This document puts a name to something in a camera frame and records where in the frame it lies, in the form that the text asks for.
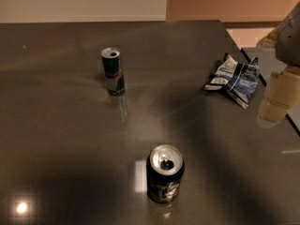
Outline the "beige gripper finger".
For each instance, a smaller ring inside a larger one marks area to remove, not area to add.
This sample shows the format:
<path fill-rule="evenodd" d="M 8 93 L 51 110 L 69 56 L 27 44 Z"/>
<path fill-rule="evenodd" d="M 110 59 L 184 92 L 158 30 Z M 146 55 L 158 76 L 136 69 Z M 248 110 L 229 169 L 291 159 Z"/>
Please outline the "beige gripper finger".
<path fill-rule="evenodd" d="M 285 108 L 273 105 L 265 98 L 260 104 L 256 122 L 261 128 L 272 128 L 285 117 L 287 112 Z"/>
<path fill-rule="evenodd" d="M 300 67 L 286 66 L 272 72 L 265 89 L 267 101 L 280 108 L 291 108 L 300 100 Z"/>

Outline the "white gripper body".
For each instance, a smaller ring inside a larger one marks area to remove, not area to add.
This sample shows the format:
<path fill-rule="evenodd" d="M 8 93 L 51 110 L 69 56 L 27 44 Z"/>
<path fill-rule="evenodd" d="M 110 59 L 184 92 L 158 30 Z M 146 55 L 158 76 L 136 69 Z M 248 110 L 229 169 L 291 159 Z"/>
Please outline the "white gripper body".
<path fill-rule="evenodd" d="M 271 30 L 266 36 L 257 42 L 256 46 L 265 49 L 274 49 L 277 41 L 278 31 L 279 27 Z"/>

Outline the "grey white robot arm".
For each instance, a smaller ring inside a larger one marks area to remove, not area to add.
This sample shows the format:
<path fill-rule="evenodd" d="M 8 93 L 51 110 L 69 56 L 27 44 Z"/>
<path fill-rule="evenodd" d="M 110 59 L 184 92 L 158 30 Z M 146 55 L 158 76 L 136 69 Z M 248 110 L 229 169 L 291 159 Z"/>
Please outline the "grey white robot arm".
<path fill-rule="evenodd" d="M 286 67 L 267 82 L 257 117 L 262 128 L 278 124 L 300 100 L 300 2 L 279 26 L 275 54 Z"/>

